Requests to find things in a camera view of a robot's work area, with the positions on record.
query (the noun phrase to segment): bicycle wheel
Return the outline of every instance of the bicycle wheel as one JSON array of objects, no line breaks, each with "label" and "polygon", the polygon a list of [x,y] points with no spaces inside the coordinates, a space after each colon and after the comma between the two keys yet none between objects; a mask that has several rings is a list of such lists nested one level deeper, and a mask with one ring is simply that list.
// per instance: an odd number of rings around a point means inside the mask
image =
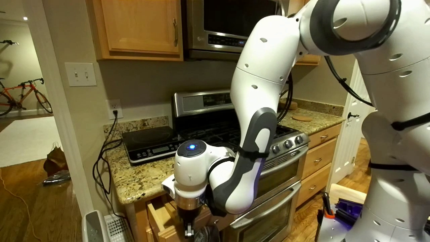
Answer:
[{"label": "bicycle wheel", "polygon": [[51,104],[49,103],[48,99],[46,99],[45,95],[39,91],[34,91],[34,94],[36,95],[36,98],[42,105],[43,109],[45,109],[48,113],[52,113]]},{"label": "bicycle wheel", "polygon": [[4,93],[0,93],[0,116],[12,110],[12,100]]}]

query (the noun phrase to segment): door frame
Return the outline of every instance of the door frame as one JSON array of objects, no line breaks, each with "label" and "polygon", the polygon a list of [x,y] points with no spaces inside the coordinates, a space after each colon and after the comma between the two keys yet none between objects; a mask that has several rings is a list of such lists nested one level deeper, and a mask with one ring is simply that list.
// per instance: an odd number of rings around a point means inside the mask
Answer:
[{"label": "door frame", "polygon": [[[361,76],[362,75],[360,72],[358,62],[357,62],[357,60],[355,60],[354,68],[353,68],[352,76],[351,76],[351,82],[350,82],[350,87],[352,87],[352,89],[354,89],[355,85],[360,80]],[[351,94],[348,93],[347,99],[345,101],[344,111],[342,113],[342,117],[345,119],[345,121],[342,124],[341,132],[340,132],[339,137],[338,137],[338,142],[339,142],[339,140],[342,140],[341,139],[342,134],[344,134],[344,132],[345,132],[346,123],[348,122],[347,117],[348,117],[348,114],[350,112],[350,108],[351,108],[351,104],[352,104],[353,100],[354,100],[354,98],[351,96]],[[367,113],[370,113],[370,107],[368,107],[368,106],[363,106],[363,107],[367,109]],[[345,160],[345,158],[341,157],[341,151],[339,150],[339,144],[336,144],[335,154],[333,156],[333,162],[332,162],[332,170],[330,172],[329,180],[327,182],[327,187],[326,187],[327,192],[330,191],[330,186],[332,184],[332,176],[335,173],[335,170],[337,167],[336,164],[342,160]]]},{"label": "door frame", "polygon": [[81,215],[94,210],[42,0],[22,0]]}]

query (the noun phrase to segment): granite countertop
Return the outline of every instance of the granite countertop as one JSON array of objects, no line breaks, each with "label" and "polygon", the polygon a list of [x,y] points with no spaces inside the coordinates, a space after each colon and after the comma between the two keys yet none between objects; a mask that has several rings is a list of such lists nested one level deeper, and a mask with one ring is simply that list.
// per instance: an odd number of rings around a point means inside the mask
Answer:
[{"label": "granite countertop", "polygon": [[[302,122],[291,119],[293,115],[312,117],[311,122]],[[289,111],[280,122],[307,135],[311,135],[328,127],[340,124],[344,119],[339,116],[296,109]],[[131,204],[140,199],[146,199],[158,193],[163,193],[161,182],[173,174],[174,157],[131,166],[123,146],[107,151],[107,159],[111,165],[112,178],[117,189],[119,201]]]}]

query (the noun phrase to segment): light switch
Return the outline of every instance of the light switch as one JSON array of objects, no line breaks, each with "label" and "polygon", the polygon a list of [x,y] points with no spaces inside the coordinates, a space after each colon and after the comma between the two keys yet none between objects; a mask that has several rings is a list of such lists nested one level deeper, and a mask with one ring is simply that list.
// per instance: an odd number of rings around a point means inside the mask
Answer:
[{"label": "light switch", "polygon": [[92,63],[66,62],[67,78],[71,87],[97,86]]}]

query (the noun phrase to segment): doorknob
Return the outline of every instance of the doorknob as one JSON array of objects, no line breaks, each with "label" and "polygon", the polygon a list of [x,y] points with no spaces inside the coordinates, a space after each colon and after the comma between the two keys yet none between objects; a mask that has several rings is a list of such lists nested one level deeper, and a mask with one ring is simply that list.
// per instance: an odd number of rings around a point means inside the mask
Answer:
[{"label": "doorknob", "polygon": [[348,118],[351,118],[351,117],[357,118],[357,117],[360,117],[360,115],[358,115],[358,114],[356,114],[356,115],[352,115],[352,113],[350,112],[350,113],[348,114]]}]

